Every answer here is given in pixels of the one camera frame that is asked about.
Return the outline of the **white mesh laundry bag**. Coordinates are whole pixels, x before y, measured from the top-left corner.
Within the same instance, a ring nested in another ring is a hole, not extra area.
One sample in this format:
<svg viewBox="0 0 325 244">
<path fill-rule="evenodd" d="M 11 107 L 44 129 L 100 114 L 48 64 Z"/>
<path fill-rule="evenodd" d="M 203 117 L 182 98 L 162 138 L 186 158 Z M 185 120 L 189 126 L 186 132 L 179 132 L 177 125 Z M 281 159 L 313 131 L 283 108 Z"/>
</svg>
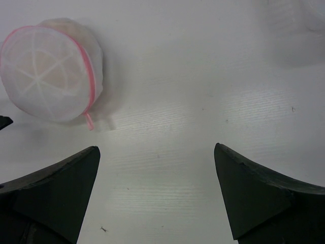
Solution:
<svg viewBox="0 0 325 244">
<path fill-rule="evenodd" d="M 44 20 L 13 30 L 1 46 L 1 80 L 8 98 L 40 119 L 65 123 L 89 114 L 103 91 L 103 51 L 84 25 Z"/>
</svg>

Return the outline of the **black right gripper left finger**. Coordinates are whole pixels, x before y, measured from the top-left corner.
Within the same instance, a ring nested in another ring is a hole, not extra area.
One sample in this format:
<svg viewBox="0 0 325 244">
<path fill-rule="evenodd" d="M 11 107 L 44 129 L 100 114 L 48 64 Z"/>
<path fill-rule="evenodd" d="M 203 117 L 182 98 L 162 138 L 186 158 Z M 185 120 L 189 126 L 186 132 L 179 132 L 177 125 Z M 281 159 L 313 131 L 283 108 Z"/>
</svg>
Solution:
<svg viewBox="0 0 325 244">
<path fill-rule="evenodd" d="M 1 184 L 1 243 L 77 243 L 101 153 L 88 147 Z"/>
</svg>

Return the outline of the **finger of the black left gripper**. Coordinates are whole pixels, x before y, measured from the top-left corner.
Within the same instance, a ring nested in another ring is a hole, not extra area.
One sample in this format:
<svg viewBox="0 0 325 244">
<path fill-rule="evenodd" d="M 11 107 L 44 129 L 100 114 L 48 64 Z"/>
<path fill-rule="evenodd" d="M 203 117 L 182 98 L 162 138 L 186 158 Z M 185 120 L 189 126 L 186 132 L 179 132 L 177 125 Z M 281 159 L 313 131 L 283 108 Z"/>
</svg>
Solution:
<svg viewBox="0 0 325 244">
<path fill-rule="evenodd" d="M 6 128 L 7 126 L 11 125 L 13 120 L 7 116 L 0 116 L 0 130 Z"/>
</svg>

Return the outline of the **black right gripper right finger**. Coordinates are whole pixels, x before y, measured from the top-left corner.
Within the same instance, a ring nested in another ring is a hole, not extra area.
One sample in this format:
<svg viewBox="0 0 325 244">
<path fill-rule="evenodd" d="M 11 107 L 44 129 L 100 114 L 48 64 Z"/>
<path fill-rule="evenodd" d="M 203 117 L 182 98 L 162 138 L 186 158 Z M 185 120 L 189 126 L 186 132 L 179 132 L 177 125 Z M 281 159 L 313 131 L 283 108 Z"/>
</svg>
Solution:
<svg viewBox="0 0 325 244">
<path fill-rule="evenodd" d="M 324 243 L 324 187 L 283 175 L 220 143 L 214 159 L 234 240 Z"/>
</svg>

